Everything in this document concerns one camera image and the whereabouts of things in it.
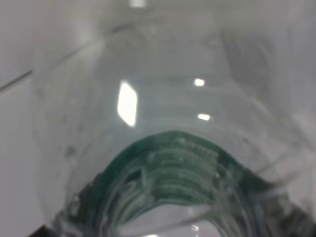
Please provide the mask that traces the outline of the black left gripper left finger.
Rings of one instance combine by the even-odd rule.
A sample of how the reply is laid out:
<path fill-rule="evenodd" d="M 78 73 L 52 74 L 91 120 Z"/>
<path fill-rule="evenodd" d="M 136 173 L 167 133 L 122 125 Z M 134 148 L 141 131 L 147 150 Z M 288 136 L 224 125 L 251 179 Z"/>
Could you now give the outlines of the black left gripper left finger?
<path fill-rule="evenodd" d="M 55 232 L 46 225 L 41 226 L 33 233 L 28 235 L 28 237 L 56 237 Z"/>

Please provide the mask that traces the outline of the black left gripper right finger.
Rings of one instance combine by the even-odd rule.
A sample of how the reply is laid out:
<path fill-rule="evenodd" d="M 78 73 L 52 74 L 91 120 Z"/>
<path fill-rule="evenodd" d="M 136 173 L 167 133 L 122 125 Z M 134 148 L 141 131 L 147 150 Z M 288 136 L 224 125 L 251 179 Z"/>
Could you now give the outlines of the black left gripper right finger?
<path fill-rule="evenodd" d="M 258 237 L 314 237 L 316 221 L 284 188 L 246 171 L 246 200 Z"/>

